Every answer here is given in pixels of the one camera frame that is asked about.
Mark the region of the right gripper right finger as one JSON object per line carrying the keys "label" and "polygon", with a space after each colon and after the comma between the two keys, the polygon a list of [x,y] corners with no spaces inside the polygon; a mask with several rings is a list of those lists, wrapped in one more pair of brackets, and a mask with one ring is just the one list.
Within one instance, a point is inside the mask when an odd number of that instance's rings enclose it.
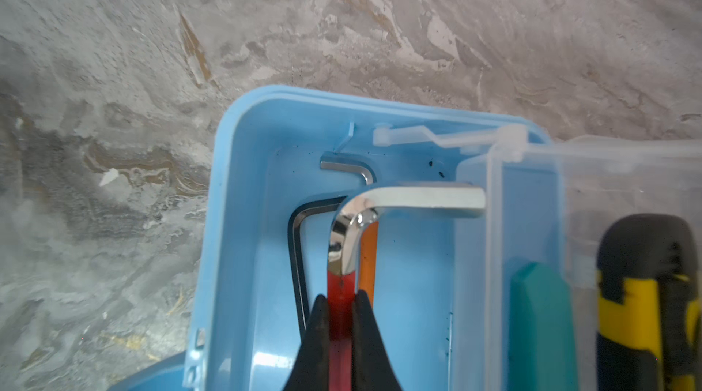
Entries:
{"label": "right gripper right finger", "polygon": [[401,391],[365,290],[353,301],[352,389]]}

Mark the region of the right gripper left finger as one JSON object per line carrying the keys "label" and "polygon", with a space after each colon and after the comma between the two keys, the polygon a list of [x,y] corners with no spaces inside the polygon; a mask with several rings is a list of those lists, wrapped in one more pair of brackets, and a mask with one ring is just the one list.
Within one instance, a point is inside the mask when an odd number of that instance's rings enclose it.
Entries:
{"label": "right gripper left finger", "polygon": [[327,298],[318,295],[283,391],[329,391],[329,323]]}

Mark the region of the light blue plastic tool box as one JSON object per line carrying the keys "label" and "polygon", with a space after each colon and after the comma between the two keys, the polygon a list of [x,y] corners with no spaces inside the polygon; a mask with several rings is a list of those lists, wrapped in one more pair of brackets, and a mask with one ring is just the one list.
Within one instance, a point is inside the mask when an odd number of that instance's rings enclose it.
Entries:
{"label": "light blue plastic tool box", "polygon": [[300,342],[296,301],[327,289],[333,214],[294,210],[352,195],[358,173],[324,171],[325,153],[365,162],[379,184],[468,183],[486,191],[473,219],[397,210],[380,221],[375,312],[407,390],[509,387],[512,278],[537,262],[571,291],[577,378],[597,387],[596,256],[627,215],[677,215],[701,233],[699,140],[582,136],[555,143],[534,123],[293,87],[261,87],[221,120],[199,281],[185,352],[121,390],[280,390]]}

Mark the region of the black hex key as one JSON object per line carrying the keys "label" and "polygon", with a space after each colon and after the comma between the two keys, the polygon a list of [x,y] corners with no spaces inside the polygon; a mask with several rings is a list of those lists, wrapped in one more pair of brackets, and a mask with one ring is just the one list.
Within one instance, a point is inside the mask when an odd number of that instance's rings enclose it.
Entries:
{"label": "black hex key", "polygon": [[294,286],[294,299],[301,338],[305,336],[311,310],[305,277],[305,263],[303,263],[301,227],[303,221],[305,221],[307,217],[336,212],[338,206],[340,206],[345,199],[344,196],[338,196],[302,204],[292,212],[289,218],[287,226],[288,249],[293,279],[292,286]]}

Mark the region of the teal tool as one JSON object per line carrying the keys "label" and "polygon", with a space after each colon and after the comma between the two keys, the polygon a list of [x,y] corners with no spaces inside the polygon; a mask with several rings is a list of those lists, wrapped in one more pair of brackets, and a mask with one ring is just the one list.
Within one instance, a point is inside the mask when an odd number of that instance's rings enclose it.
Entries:
{"label": "teal tool", "polygon": [[577,350],[569,285],[533,262],[510,281],[509,390],[577,390]]}

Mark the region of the yellow black utility knife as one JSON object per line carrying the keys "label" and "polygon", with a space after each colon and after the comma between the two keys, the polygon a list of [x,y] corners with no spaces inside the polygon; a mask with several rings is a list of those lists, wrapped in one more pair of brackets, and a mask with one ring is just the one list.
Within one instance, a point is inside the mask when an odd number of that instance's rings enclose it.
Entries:
{"label": "yellow black utility knife", "polygon": [[627,215],[604,233],[596,268],[599,389],[700,389],[700,270],[688,222]]}

